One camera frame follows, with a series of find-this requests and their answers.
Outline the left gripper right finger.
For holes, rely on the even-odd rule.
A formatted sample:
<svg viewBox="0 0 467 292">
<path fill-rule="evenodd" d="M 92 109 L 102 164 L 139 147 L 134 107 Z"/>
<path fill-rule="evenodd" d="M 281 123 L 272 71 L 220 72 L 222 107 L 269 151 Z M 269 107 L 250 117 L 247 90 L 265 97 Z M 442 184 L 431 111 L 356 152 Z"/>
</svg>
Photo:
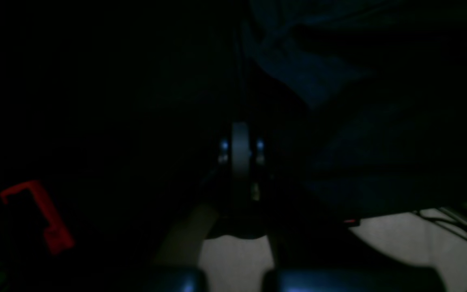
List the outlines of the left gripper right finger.
<svg viewBox="0 0 467 292">
<path fill-rule="evenodd" d="M 401 263 L 349 231 L 343 217 L 322 205 L 292 177 L 272 170 L 272 143 L 251 129 L 259 183 L 258 209 L 275 268 L 264 292 L 444 292 L 434 268 Z"/>
</svg>

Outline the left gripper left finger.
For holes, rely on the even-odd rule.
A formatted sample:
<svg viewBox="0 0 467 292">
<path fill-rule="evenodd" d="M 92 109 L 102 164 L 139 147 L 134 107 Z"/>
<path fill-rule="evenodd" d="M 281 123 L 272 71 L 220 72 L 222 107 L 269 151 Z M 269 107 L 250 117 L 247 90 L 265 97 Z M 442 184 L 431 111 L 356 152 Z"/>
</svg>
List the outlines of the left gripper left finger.
<svg viewBox="0 0 467 292">
<path fill-rule="evenodd" d="M 141 282 L 141 292 L 207 292 L 206 274 L 198 267 L 211 231 L 240 220 L 251 208 L 251 143 L 244 122 L 231 125 L 229 138 L 219 144 L 218 170 L 204 184 L 224 196 L 224 207 L 202 203 L 174 225 Z"/>
</svg>

